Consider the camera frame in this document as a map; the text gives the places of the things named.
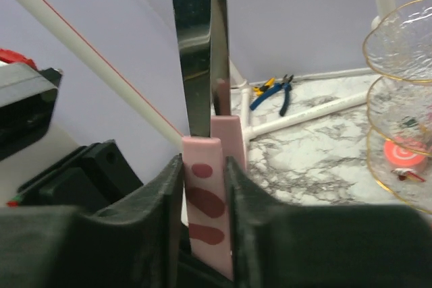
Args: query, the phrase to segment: pink plastic object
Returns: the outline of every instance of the pink plastic object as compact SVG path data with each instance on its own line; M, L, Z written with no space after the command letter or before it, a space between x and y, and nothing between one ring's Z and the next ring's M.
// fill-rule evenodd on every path
M186 207L192 254L233 279L230 216L223 171L233 156L246 170L238 116L212 116L212 138L183 137Z
M222 141L223 158L232 156L246 171L242 126L238 116L212 116L211 137Z
M217 81L217 100L219 102L220 116L231 115L231 88L230 83L226 80L219 79Z

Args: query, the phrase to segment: white wall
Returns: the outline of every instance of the white wall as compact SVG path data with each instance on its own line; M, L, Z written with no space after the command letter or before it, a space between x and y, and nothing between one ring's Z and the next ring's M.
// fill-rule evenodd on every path
M398 5L411 0L396 0ZM148 0L167 24L171 3ZM231 55L251 81L364 67L374 0L228 0Z
M188 133L175 35L142 0L47 0L181 132ZM144 182L177 150L14 0L0 0L0 47L60 67L55 118L81 144L111 138Z

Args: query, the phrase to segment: red line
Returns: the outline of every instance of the red line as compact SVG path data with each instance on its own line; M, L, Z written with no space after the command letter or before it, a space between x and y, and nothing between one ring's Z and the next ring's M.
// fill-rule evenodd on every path
M110 62L108 62L108 60L106 60L106 58L104 58L65 18L63 18L63 16L60 15L60 13L54 9L53 6L51 6L48 1L46 0L41 0L43 1L52 11L55 12L55 14L67 25L69 26L69 28L71 30L74 31L74 33L81 38L81 40L83 40L112 70L114 70L116 72L116 74L125 82L128 84L128 86L143 100L145 101L160 117L162 117L162 119L164 121L166 121L168 123L169 126L171 126L176 132L177 134L179 134L180 136L183 136L182 133L180 133L180 131L178 129L176 129L160 112L158 112L158 110L147 100L145 99L145 97L138 91L138 89L136 89L125 77L122 76L122 74L120 72L118 72L117 69L115 69L112 64L110 64Z
M407 174L413 176L414 178L417 178L417 179L420 180L421 182L426 182L426 180L424 180L422 177L416 175L416 174L413 173L413 172L407 172Z

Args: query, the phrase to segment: tiered glass tray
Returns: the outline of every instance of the tiered glass tray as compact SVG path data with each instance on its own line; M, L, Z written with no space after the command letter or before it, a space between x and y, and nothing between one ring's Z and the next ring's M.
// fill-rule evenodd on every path
M367 165L403 202L432 214L432 0L389 14L364 41L381 74L367 95Z

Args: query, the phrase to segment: table surface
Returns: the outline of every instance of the table surface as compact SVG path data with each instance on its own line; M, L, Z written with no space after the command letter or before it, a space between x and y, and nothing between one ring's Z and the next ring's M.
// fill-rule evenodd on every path
M368 75L294 83L287 115L365 91L377 78ZM266 100L252 113L251 124L280 118L282 96ZM239 113L240 97L235 93L232 102L233 113ZM399 204L367 169L368 130L363 105L259 136L250 143L250 178L292 204Z

